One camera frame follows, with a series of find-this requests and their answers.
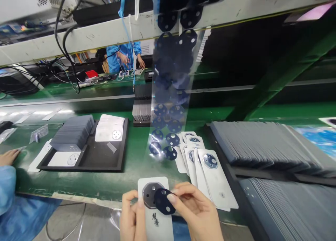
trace metal shelf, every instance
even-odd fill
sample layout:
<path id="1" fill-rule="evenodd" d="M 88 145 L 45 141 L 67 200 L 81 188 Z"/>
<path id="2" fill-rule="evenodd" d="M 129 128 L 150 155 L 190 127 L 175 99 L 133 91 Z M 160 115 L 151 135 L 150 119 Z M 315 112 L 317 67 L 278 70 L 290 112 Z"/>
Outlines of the metal shelf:
<path id="1" fill-rule="evenodd" d="M 224 0 L 205 6 L 201 20 L 194 29 L 241 21 L 263 15 L 289 11 L 332 0 Z M 146 40 L 160 36 L 153 11 L 139 14 L 135 21 L 131 16 L 133 40 Z M 128 29 L 128 17 L 124 18 Z M 179 24 L 170 31 L 177 33 Z M 59 33 L 59 40 L 65 32 Z M 67 38 L 69 53 L 86 51 L 128 42 L 121 19 L 107 21 L 75 29 Z M 0 47 L 0 65 L 28 62 L 61 55 L 53 35 Z"/>

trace black tray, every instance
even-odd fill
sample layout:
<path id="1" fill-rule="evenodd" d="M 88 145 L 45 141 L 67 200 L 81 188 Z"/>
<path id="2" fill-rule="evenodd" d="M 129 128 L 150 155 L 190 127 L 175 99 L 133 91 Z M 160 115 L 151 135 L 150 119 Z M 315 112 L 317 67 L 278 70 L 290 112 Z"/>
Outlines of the black tray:
<path id="1" fill-rule="evenodd" d="M 46 171 L 66 172 L 122 172 L 124 166 L 125 144 L 128 134 L 128 118 L 125 118 L 122 141 L 113 141 L 111 144 L 117 149 L 115 153 L 107 146 L 108 142 L 95 142 L 95 133 L 98 120 L 87 139 L 86 145 L 80 153 L 75 166 L 48 166 L 48 163 L 56 153 L 51 148 L 38 165 L 38 169 Z"/>

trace black cable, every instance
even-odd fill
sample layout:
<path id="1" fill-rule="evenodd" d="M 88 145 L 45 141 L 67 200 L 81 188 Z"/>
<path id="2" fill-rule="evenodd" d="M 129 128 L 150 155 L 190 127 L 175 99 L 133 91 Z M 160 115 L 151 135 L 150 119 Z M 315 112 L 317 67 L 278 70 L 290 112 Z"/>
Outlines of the black cable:
<path id="1" fill-rule="evenodd" d="M 65 54 L 65 56 L 68 58 L 68 60 L 71 63 L 72 70 L 73 70 L 73 75 L 74 75 L 74 78 L 75 78 L 75 81 L 76 81 L 76 84 L 77 84 L 77 87 L 78 87 L 78 92 L 75 90 L 74 87 L 73 88 L 76 91 L 76 94 L 79 94 L 80 91 L 81 91 L 81 88 L 79 86 L 77 75 L 76 75 L 76 69 L 75 69 L 76 64 L 70 59 L 70 55 L 69 55 L 69 53 L 67 51 L 67 48 L 65 47 L 65 42 L 66 42 L 66 39 L 67 39 L 68 35 L 70 34 L 70 32 L 72 32 L 77 27 L 78 27 L 78 25 L 75 24 L 72 27 L 70 27 L 70 28 L 67 29 L 67 31 L 65 32 L 65 34 L 63 36 L 63 43 L 62 43 L 62 45 L 63 45 L 63 49 L 64 49 L 64 54 Z"/>
<path id="2" fill-rule="evenodd" d="M 61 12 L 62 12 L 62 8 L 63 8 L 63 4 L 64 4 L 65 0 L 61 0 L 61 3 L 60 3 L 60 7 L 58 9 L 58 12 L 57 12 L 57 17 L 56 17 L 56 23 L 55 23 L 55 28 L 54 28 L 54 35 L 55 35 L 55 39 L 56 39 L 56 43 L 59 47 L 59 49 L 62 51 L 62 54 L 64 55 L 64 51 L 60 45 L 60 43 L 58 42 L 58 37 L 57 37 L 57 26 L 58 26 L 58 22 L 60 21 L 60 17 L 61 17 Z"/>

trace stack of cards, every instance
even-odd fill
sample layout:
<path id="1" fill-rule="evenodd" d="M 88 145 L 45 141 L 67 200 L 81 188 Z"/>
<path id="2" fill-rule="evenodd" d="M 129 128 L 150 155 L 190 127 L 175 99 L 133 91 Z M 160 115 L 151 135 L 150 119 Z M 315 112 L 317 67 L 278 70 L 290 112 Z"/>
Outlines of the stack of cards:
<path id="1" fill-rule="evenodd" d="M 202 137 L 195 132 L 181 132 L 175 159 L 180 173 L 187 173 L 191 183 L 208 197 L 217 209 L 230 211 L 238 208 L 215 151 L 206 150 Z"/>
<path id="2" fill-rule="evenodd" d="M 96 127 L 97 142 L 122 141 L 125 118 L 103 114 Z"/>
<path id="3" fill-rule="evenodd" d="M 55 134 L 50 145 L 61 152 L 81 151 L 94 124 L 92 115 L 69 118 Z"/>
<path id="4" fill-rule="evenodd" d="M 273 122 L 212 122 L 232 165 L 336 177 L 336 162 L 292 127 Z"/>
<path id="5" fill-rule="evenodd" d="M 240 185 L 269 240 L 336 240 L 336 189 L 250 178 Z"/>
<path id="6" fill-rule="evenodd" d="M 151 100 L 135 100 L 132 115 L 135 121 L 150 121 L 152 114 Z"/>

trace desk surface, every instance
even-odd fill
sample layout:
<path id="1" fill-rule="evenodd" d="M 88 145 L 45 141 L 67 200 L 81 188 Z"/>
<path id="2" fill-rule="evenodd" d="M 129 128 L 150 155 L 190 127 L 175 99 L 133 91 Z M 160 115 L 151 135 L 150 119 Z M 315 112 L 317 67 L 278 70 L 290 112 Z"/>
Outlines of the desk surface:
<path id="1" fill-rule="evenodd" d="M 225 118 L 231 109 L 231 107 L 189 109 L 188 122 L 185 129 L 195 131 L 199 136 L 204 136 L 202 129 L 204 124 L 211 122 L 211 120 Z M 307 117 L 306 114 L 308 113 L 312 114 L 312 117 Z M 335 113 L 335 104 L 265 106 L 256 112 L 252 120 L 278 121 L 290 125 L 322 125 L 322 122 L 319 122 L 316 118 L 332 116 Z M 128 117 L 132 121 L 132 112 L 108 114 Z M 46 123 L 46 121 L 42 120 L 44 115 L 32 115 L 24 123 L 18 125 L 14 134 L 0 145 L 0 153 L 13 148 L 27 146 L 25 151 L 14 162 L 14 166 L 17 168 L 17 193 L 64 199 L 67 198 L 63 197 L 64 195 L 78 197 L 74 200 L 79 200 L 79 197 L 80 200 L 94 198 L 101 200 L 99 203 L 104 205 L 104 202 L 119 203 L 123 193 L 137 189 L 139 178 L 166 176 L 169 180 L 170 188 L 176 183 L 190 181 L 186 174 L 180 174 L 177 171 L 175 162 L 165 161 L 158 163 L 146 156 L 149 128 L 134 128 L 132 123 L 129 125 L 123 173 L 50 171 L 28 173 L 29 164 L 40 152 L 44 143 L 52 138 L 62 123 L 71 116 L 74 116 L 74 114 L 55 115 L 48 121 L 49 135 L 42 138 L 40 143 L 33 142 L 28 144 L 31 132 Z M 94 113 L 93 116 L 98 119 L 101 113 Z M 203 139 L 205 147 L 210 147 L 206 137 L 203 137 Z M 219 211 L 219 216 L 223 222 L 244 224 L 238 210 L 232 210 L 231 212 Z"/>

